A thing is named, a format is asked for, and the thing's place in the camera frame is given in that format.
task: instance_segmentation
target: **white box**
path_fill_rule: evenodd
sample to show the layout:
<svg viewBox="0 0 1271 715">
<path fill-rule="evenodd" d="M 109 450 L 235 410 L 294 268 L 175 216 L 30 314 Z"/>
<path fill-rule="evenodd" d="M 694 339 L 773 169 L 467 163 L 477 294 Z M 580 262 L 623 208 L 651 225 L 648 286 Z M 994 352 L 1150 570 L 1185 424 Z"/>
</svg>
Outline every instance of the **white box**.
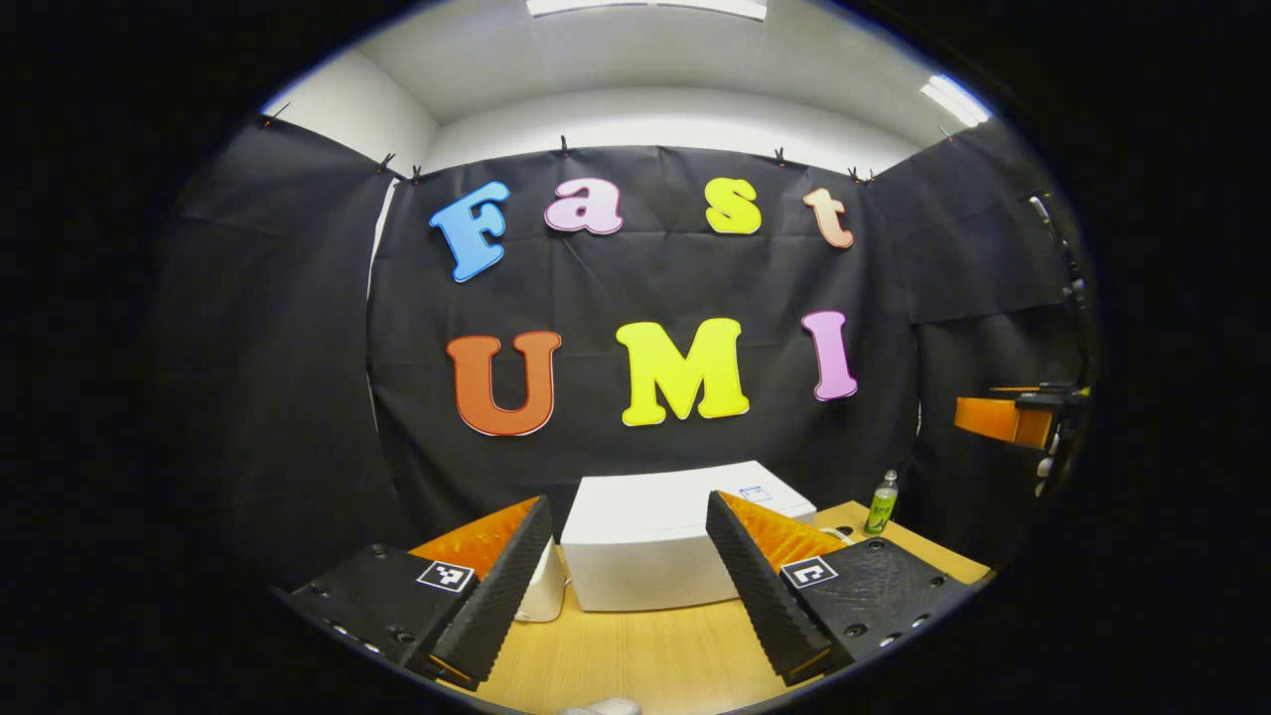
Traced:
<svg viewBox="0 0 1271 715">
<path fill-rule="evenodd" d="M 759 462 L 583 478 L 561 546 L 583 611 L 649 611 L 735 598 L 707 536 L 712 490 L 811 525 L 816 508 Z"/>
<path fill-rule="evenodd" d="M 516 610 L 517 621 L 530 621 L 545 624 L 554 621 L 561 615 L 561 605 L 564 602 L 564 566 L 561 565 L 561 555 L 557 552 L 555 538 L 549 538 L 539 558 L 539 565 L 530 577 L 530 585 L 521 598 L 521 607 Z"/>
</svg>

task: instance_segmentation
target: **wooden table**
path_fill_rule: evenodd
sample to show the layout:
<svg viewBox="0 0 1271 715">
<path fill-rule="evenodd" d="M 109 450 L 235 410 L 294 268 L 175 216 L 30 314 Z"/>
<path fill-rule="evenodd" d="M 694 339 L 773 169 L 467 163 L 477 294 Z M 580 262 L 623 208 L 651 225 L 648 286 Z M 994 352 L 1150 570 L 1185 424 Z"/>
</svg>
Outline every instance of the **wooden table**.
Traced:
<svg viewBox="0 0 1271 715">
<path fill-rule="evenodd" d="M 855 532 L 849 538 L 858 542 L 867 538 L 862 533 L 867 514 L 868 509 L 849 502 L 819 512 L 816 526 L 852 527 Z M 895 522 L 882 536 L 960 582 L 976 582 L 989 571 Z M 815 681 L 785 687 L 768 664 L 740 599 L 588 613 L 578 608 L 573 588 L 566 587 L 555 621 L 512 622 L 489 681 L 474 695 L 535 715 L 555 715 L 615 696 L 638 702 L 643 715 L 707 715 Z"/>
</svg>

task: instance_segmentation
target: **black fabric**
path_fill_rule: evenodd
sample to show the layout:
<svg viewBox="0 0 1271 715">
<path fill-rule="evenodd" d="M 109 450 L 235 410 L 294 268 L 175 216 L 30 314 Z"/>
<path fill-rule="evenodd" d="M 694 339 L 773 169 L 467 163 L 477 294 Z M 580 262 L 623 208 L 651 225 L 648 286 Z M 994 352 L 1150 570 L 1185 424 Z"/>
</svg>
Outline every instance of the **black fabric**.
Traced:
<svg viewBox="0 0 1271 715">
<path fill-rule="evenodd" d="M 1063 255 L 1028 197 L 1052 183 L 998 119 L 878 174 L 910 320 L 1008 312 L 1063 300 Z"/>
<path fill-rule="evenodd" d="M 622 190 L 622 230 L 561 234 L 543 220 L 562 180 L 599 177 Z M 747 179 L 763 225 L 752 235 L 716 234 L 704 187 Z M 497 206 L 507 227 L 502 260 L 456 283 L 454 258 L 430 216 L 489 180 L 511 197 Z M 846 207 L 855 235 L 829 245 L 802 196 L 825 187 Z M 564 526 L 578 480 L 758 460 L 819 507 L 868 502 L 880 476 L 904 462 L 916 419 L 916 351 L 871 187 L 816 168 L 726 151 L 658 146 L 527 154 L 478 161 L 397 188 L 375 259 L 370 370 L 385 452 L 403 502 L 425 536 L 535 494 Z M 799 319 L 841 310 L 859 391 L 819 403 L 811 335 Z M 750 411 L 705 420 L 674 414 L 629 428 L 627 348 L 614 333 L 655 320 L 681 352 L 707 317 L 741 323 L 737 362 Z M 539 432 L 491 438 L 455 408 L 446 343 L 497 337 L 496 403 L 525 399 L 524 361 L 511 343 L 527 330 L 562 335 L 554 354 L 555 409 Z"/>
<path fill-rule="evenodd" d="M 244 127 L 159 248 L 159 469 L 231 552 L 294 588 L 370 542 L 418 544 L 379 448 L 366 284 L 390 175 L 308 130 Z"/>
<path fill-rule="evenodd" d="M 958 398 L 1071 381 L 1079 367 L 1063 306 L 915 325 L 921 425 L 895 518 L 982 564 L 1000 565 L 1036 508 L 1040 450 L 953 427 Z"/>
</svg>

